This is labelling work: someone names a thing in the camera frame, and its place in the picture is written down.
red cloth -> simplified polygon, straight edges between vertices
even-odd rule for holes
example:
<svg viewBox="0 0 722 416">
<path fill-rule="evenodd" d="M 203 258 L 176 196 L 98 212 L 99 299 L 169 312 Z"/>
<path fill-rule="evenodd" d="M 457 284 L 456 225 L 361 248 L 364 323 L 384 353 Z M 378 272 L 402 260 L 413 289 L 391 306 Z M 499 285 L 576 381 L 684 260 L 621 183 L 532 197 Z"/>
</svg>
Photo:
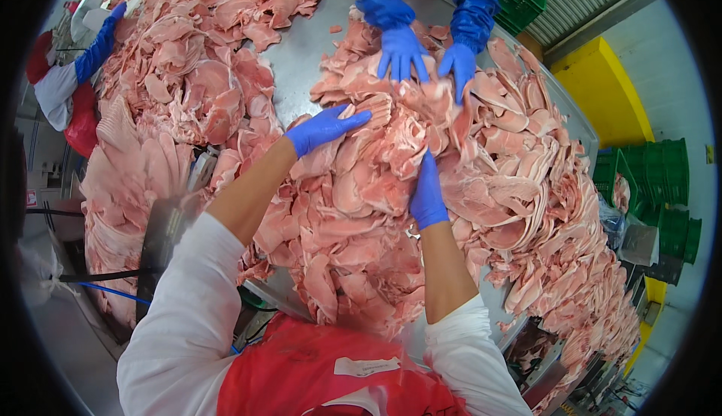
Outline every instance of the red cloth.
<svg viewBox="0 0 722 416">
<path fill-rule="evenodd" d="M 65 129 L 65 140 L 68 144 L 83 155 L 90 158 L 90 153 L 97 144 L 95 127 L 95 91 L 89 82 L 84 82 L 73 92 L 73 114 L 70 124 Z"/>
<path fill-rule="evenodd" d="M 30 84 L 35 85 L 50 69 L 46 54 L 48 54 L 50 45 L 52 44 L 52 31 L 41 33 L 38 40 L 35 40 L 35 45 L 32 46 L 30 57 L 27 59 L 27 65 L 25 65 L 25 75 Z"/>
<path fill-rule="evenodd" d="M 338 358 L 401 361 L 400 368 L 366 376 L 336 375 Z M 218 393 L 218 416 L 307 414 L 362 416 L 352 405 L 321 407 L 366 386 L 383 388 L 389 416 L 469 414 L 441 378 L 414 364 L 400 344 L 371 334 L 325 327 L 276 314 L 264 340 L 233 361 Z"/>
</svg>

black cable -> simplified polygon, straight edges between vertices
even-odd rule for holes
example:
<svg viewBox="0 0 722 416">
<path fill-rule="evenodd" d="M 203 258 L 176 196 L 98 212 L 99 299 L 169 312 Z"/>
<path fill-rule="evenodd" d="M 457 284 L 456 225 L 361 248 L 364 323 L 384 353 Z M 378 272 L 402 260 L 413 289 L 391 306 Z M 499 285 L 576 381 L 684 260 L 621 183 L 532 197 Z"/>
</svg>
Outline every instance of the black cable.
<svg viewBox="0 0 722 416">
<path fill-rule="evenodd" d="M 256 338 L 256 336 L 258 336 L 258 333 L 260 333 L 261 330 L 263 330 L 264 328 L 266 328 L 266 325 L 268 325 L 268 323 L 269 323 L 270 321 L 271 321 L 270 319 L 267 320 L 267 321 L 265 321 L 264 324 L 261 325 L 261 328 L 259 328 L 258 330 L 256 330 L 256 333 L 253 333 L 251 336 L 249 336 L 249 337 L 246 338 L 246 342 L 248 342 L 248 341 Z"/>
<path fill-rule="evenodd" d="M 148 275 L 153 273 L 153 269 L 123 270 L 122 272 L 112 272 L 108 274 L 88 274 L 88 275 L 61 275 L 58 280 L 65 283 L 87 283 L 93 281 L 117 280 L 118 278 L 138 277 L 139 275 Z"/>
<path fill-rule="evenodd" d="M 26 214 L 52 214 L 52 215 L 67 215 L 68 217 L 85 217 L 83 213 L 77 213 L 75 211 L 60 211 L 51 210 L 41 207 L 31 207 L 25 210 Z"/>
</svg>

stainless steel table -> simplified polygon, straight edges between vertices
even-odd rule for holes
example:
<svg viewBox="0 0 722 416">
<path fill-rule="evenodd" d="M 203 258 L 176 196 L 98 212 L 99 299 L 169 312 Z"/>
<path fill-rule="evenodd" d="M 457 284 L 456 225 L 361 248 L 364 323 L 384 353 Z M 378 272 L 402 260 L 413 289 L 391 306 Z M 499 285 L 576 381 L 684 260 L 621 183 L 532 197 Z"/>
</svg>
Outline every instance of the stainless steel table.
<svg viewBox="0 0 722 416">
<path fill-rule="evenodd" d="M 308 91 L 320 78 L 319 62 L 322 53 L 333 54 L 335 47 L 331 42 L 341 40 L 348 28 L 349 6 L 355 0 L 321 0 L 318 10 L 311 19 L 297 16 L 293 24 L 281 30 L 280 44 L 271 45 L 261 56 L 269 59 L 274 70 L 276 94 L 274 105 L 276 113 L 284 126 L 288 126 L 301 114 L 315 114 L 320 111 L 320 105 L 309 101 Z M 415 11 L 418 19 L 424 24 L 447 25 L 454 12 L 451 0 L 404 0 Z M 329 33 L 329 27 L 340 25 L 344 31 Z M 499 27 L 494 27 L 492 36 L 499 36 L 512 46 L 518 44 L 511 35 Z M 493 66 L 494 63 L 487 52 L 476 58 L 477 63 L 483 67 Z M 596 162 L 596 151 L 599 148 L 599 138 L 596 136 L 590 123 L 582 111 L 566 93 L 559 82 L 545 68 L 543 73 L 547 76 L 547 87 L 551 99 L 559 106 L 563 114 L 569 114 L 567 129 L 571 138 L 582 141 L 590 156 L 592 166 Z M 488 266 L 482 268 L 482 277 L 490 271 Z M 244 284 L 249 290 L 262 297 L 268 303 L 283 310 L 285 313 L 309 319 L 308 310 L 293 291 L 293 281 L 287 271 L 279 267 L 267 283 L 248 280 Z M 483 281 L 479 286 L 484 303 L 490 309 L 492 322 L 492 339 L 504 350 L 517 332 L 523 326 L 526 318 L 520 318 L 517 324 L 509 330 L 506 336 L 496 325 L 497 321 L 509 322 L 512 315 L 504 312 L 503 303 L 510 285 L 501 289 L 494 289 L 488 282 Z M 404 330 L 402 337 L 410 356 L 420 363 L 424 344 L 425 316 L 410 324 Z"/>
</svg>

worker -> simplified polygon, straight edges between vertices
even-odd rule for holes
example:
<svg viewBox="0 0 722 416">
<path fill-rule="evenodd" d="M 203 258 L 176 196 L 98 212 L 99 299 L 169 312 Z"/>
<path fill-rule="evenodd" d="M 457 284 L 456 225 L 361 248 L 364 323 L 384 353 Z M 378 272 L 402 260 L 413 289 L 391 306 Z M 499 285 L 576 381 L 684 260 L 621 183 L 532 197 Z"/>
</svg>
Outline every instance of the worker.
<svg viewBox="0 0 722 416">
<path fill-rule="evenodd" d="M 489 310 L 456 246 L 430 153 L 410 212 L 421 233 L 433 372 L 399 343 L 281 313 L 260 342 L 229 356 L 238 259 L 296 161 L 371 118 L 339 120 L 345 107 L 286 132 L 185 232 L 118 361 L 126 414 L 531 414 L 489 338 Z"/>
<path fill-rule="evenodd" d="M 48 123 L 62 131 L 68 144 L 86 158 L 97 144 L 96 98 L 89 79 L 111 55 L 115 25 L 125 12 L 123 1 L 105 19 L 90 47 L 67 65 L 56 64 L 53 33 L 43 32 L 25 66 L 27 80 Z"/>
<path fill-rule="evenodd" d="M 456 104 L 461 105 L 464 86 L 476 72 L 476 55 L 484 50 L 494 27 L 492 18 L 501 9 L 499 0 L 454 0 L 456 9 L 451 18 L 454 44 L 446 50 L 439 64 L 439 76 L 454 73 Z M 356 0 L 368 24 L 382 31 L 378 75 L 385 76 L 391 66 L 391 79 L 411 78 L 411 64 L 421 82 L 429 80 L 422 55 L 429 54 L 411 30 L 416 14 L 402 0 Z"/>
</svg>

